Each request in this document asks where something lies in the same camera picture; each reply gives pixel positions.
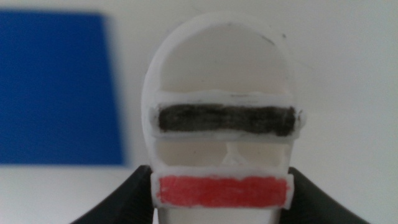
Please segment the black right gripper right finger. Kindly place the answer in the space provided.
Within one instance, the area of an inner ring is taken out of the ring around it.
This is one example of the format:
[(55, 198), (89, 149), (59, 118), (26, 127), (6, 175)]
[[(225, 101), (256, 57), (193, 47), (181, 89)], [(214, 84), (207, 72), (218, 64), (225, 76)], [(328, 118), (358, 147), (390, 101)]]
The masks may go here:
[(281, 224), (369, 224), (327, 195), (298, 169), (289, 168), (294, 176), (291, 208), (281, 211)]

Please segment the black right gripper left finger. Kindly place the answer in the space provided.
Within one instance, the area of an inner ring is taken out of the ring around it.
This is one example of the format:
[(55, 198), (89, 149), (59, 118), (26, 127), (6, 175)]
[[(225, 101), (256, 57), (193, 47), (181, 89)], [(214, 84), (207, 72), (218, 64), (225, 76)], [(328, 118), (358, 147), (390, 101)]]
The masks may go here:
[(114, 192), (75, 224), (151, 224), (154, 207), (150, 192), (148, 165), (139, 166)]

